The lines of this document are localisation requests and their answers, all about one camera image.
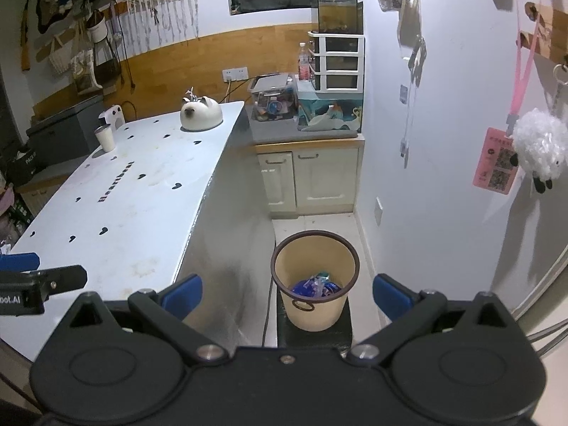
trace tile floor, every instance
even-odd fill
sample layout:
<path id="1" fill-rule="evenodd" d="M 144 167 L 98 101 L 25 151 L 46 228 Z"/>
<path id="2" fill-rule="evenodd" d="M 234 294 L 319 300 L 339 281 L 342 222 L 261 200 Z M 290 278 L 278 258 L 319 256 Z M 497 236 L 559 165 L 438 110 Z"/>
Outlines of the tile floor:
<path id="1" fill-rule="evenodd" d="M 353 289 L 349 292 L 351 324 L 354 341 L 361 341 L 377 332 L 381 327 L 377 306 L 373 301 L 371 269 L 365 260 L 363 243 L 353 213 L 319 214 L 300 216 L 297 219 L 275 219 L 276 243 L 302 230 L 321 229 L 339 234 L 357 250 L 361 269 Z M 277 346 L 276 335 L 276 286 L 273 287 L 269 325 L 266 332 L 266 346 Z"/>

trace trash can rim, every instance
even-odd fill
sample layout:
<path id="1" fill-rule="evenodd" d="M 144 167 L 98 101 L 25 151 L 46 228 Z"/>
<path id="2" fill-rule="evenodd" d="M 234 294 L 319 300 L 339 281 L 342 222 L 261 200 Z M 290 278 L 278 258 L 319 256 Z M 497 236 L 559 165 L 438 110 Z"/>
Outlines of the trash can rim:
<path id="1" fill-rule="evenodd" d="M 293 293 L 291 290 L 289 290 L 288 287 L 286 287 L 276 275 L 276 269 L 275 269 L 276 268 L 276 258 L 278 257 L 278 254 L 280 253 L 280 251 L 282 251 L 282 249 L 286 245 L 288 245 L 289 243 L 292 243 L 294 240 L 301 239 L 302 237 L 309 237 L 309 236 L 322 236 L 322 237 L 329 237 L 331 239 L 334 239 L 334 240 L 338 241 L 339 243 L 343 244 L 349 250 L 349 253 L 351 253 L 351 255 L 353 256 L 353 259 L 355 261 L 355 272 L 353 274 L 353 278 L 349 281 L 349 283 L 347 285 L 345 285 L 341 289 L 341 291 L 334 293 L 333 295 L 329 295 L 329 296 L 325 296 L 325 297 L 306 297 L 306 296 L 302 296 L 302 295 L 297 295 L 296 293 Z M 357 250 L 354 248 L 354 246 L 351 245 L 351 243 L 349 241 L 347 241 L 346 239 L 344 239 L 342 236 L 335 234 L 333 232 L 327 231 L 327 230 L 317 230 L 317 229 L 302 230 L 301 232 L 297 232 L 295 234 L 292 234 L 289 237 L 286 237 L 284 240 L 282 240 L 282 242 L 280 242 L 276 246 L 276 248 L 274 249 L 274 253 L 272 254 L 272 259 L 271 259 L 272 279 L 276 282 L 278 289 L 281 290 L 284 294 L 291 297 L 292 299 L 294 299 L 296 301 L 302 301 L 303 303 L 328 303 L 329 301 L 333 301 L 333 300 L 340 298 L 343 295 L 347 294 L 349 292 L 349 290 L 351 290 L 351 288 L 353 288 L 353 285 L 355 285 L 355 282 L 359 278 L 359 268 L 360 268 L 359 255 L 357 254 Z"/>

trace pink lanyard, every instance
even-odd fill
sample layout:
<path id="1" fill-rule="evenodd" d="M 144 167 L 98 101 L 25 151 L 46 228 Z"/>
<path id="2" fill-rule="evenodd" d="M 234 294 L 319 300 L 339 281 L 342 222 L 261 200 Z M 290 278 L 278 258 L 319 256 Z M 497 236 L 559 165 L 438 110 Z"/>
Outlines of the pink lanyard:
<path id="1" fill-rule="evenodd" d="M 525 98 L 526 87 L 529 84 L 530 71 L 532 70 L 533 59 L 535 58 L 536 42 L 539 36 L 539 21 L 540 12 L 537 13 L 535 32 L 533 33 L 533 39 L 530 44 L 529 58 L 526 61 L 525 72 L 521 78 L 521 49 L 523 48 L 523 44 L 521 43 L 521 23 L 519 20 L 519 7 L 517 6 L 517 65 L 515 67 L 513 99 L 510 102 L 510 110 L 507 117 L 507 136 L 513 134 L 513 128 L 519 119 L 519 111 L 521 110 L 523 99 Z"/>

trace beige trash bin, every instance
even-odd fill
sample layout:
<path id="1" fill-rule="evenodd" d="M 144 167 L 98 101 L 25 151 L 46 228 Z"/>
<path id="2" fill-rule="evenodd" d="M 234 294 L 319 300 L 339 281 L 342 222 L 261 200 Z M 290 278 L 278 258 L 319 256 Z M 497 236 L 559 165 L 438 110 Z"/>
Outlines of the beige trash bin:
<path id="1" fill-rule="evenodd" d="M 325 297 L 292 293 L 300 281 L 322 271 L 342 290 Z M 319 332 L 331 327 L 342 314 L 347 293 L 359 277 L 359 256 L 343 237 L 326 230 L 305 230 L 280 243 L 272 255 L 271 272 L 286 314 L 298 328 Z"/>

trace white fluffy keychain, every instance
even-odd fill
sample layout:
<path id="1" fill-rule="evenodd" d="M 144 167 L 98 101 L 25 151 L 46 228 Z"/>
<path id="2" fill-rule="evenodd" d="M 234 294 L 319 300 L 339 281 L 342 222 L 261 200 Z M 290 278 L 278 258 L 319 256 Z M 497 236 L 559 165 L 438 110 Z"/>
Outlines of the white fluffy keychain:
<path id="1" fill-rule="evenodd" d="M 517 154 L 511 163 L 520 164 L 532 174 L 538 193 L 552 189 L 552 180 L 560 176 L 568 158 L 566 124 L 550 113 L 534 109 L 518 119 L 512 137 Z"/>

